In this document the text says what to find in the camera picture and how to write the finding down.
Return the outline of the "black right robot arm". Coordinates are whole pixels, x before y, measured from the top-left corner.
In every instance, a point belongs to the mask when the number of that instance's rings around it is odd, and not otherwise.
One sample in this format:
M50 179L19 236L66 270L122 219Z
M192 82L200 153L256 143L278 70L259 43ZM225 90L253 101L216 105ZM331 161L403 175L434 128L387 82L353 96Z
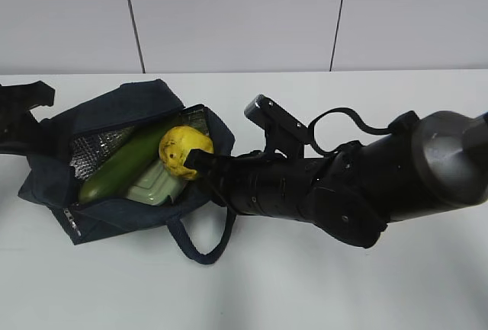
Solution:
M321 158L194 149L185 166L238 215L311 223L370 248L390 223L486 202L487 117L409 112L381 139L351 141Z

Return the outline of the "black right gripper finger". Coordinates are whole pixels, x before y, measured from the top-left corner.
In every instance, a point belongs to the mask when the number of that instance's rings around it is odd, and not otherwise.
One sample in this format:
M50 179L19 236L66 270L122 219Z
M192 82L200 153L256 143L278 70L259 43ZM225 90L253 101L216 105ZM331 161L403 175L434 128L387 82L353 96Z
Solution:
M207 178L223 178L233 172L233 158L216 155L202 149L192 149L185 159L184 167L195 170Z

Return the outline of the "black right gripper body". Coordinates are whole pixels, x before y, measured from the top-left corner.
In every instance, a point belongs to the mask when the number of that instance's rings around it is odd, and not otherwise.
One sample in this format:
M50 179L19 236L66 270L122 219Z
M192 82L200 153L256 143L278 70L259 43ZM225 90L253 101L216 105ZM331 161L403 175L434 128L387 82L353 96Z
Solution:
M305 160L280 154L214 156L210 183L239 215L299 216L305 198Z

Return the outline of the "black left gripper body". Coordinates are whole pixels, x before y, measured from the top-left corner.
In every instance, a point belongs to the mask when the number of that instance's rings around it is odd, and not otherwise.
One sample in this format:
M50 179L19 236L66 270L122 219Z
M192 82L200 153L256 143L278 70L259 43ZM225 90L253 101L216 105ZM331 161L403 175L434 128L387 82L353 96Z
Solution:
M55 89L42 81L1 87L2 155L72 157L71 110L42 121L32 114L36 107L52 107L55 95Z

